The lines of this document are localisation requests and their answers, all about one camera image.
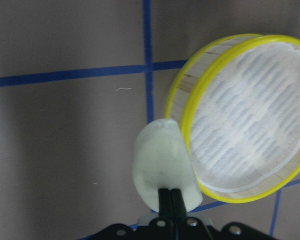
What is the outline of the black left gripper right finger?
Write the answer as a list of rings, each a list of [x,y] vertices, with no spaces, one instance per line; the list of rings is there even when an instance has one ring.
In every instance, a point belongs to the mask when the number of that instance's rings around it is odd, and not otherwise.
[[[173,188],[170,191],[170,198],[172,202],[173,215],[177,219],[184,219],[187,217],[187,209],[184,203],[182,191],[177,188]]]

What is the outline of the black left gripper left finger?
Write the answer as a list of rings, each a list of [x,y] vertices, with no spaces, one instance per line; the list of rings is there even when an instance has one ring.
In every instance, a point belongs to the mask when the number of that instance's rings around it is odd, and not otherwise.
[[[158,190],[159,216],[169,218],[171,216],[171,198],[170,191],[167,188]]]

